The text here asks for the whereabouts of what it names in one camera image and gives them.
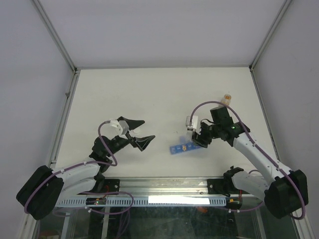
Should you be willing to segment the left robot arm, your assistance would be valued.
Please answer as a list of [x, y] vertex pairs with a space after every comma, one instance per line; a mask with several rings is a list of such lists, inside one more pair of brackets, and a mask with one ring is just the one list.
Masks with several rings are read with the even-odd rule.
[[91, 154], [82, 162], [71, 166], [51, 169], [38, 167], [16, 195], [24, 212], [35, 220], [41, 220], [53, 212], [56, 205], [78, 194], [115, 194], [105, 189], [103, 173], [118, 166], [115, 154], [131, 145], [144, 151], [155, 139], [155, 135], [138, 138], [130, 134], [145, 123], [124, 117], [109, 119], [98, 126]]

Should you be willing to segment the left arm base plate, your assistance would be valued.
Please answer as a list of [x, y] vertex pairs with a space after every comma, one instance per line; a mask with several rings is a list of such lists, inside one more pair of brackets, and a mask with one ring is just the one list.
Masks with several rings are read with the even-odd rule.
[[87, 194], [87, 195], [97, 195], [97, 194], [103, 194], [106, 195], [106, 193], [110, 192], [119, 192], [120, 189], [120, 179], [102, 179], [96, 182], [93, 189], [86, 190], [82, 192], [81, 194]]

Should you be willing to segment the white pill bottle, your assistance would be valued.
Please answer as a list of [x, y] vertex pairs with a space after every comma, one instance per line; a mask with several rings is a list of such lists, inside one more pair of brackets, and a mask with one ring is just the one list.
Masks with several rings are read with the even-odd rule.
[[193, 135], [193, 132], [192, 132], [192, 131], [187, 131], [187, 132], [186, 132], [186, 135], [185, 135], [185, 142], [186, 142], [186, 143], [192, 141], [192, 135]]

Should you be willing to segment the blue weekly pill organizer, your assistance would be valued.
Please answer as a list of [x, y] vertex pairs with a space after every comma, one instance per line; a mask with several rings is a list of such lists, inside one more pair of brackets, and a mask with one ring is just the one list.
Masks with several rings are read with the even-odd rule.
[[181, 154], [198, 149], [201, 149], [201, 147], [199, 145], [196, 145], [191, 140], [187, 139], [185, 136], [179, 137], [179, 144], [172, 145], [169, 147], [171, 155]]

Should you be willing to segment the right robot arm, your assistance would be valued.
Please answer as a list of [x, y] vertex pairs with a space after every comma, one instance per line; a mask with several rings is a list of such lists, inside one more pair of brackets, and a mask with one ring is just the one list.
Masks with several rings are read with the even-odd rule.
[[306, 216], [306, 205], [309, 203], [308, 184], [305, 173], [292, 170], [278, 160], [274, 160], [252, 137], [250, 129], [239, 119], [234, 122], [229, 112], [233, 109], [218, 102], [211, 109], [212, 123], [197, 124], [192, 112], [186, 124], [192, 132], [191, 140], [200, 147], [207, 148], [214, 139], [227, 142], [244, 155], [261, 174], [252, 176], [240, 167], [224, 173], [223, 188], [229, 193], [243, 190], [264, 202], [269, 212], [277, 219], [290, 216], [302, 220]]

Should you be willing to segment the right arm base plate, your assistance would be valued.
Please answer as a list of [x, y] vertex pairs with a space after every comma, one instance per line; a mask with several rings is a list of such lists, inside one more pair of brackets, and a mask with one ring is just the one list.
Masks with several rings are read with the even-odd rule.
[[221, 194], [230, 197], [232, 194], [239, 195], [240, 190], [235, 188], [231, 179], [210, 178], [207, 179], [207, 190], [209, 195]]

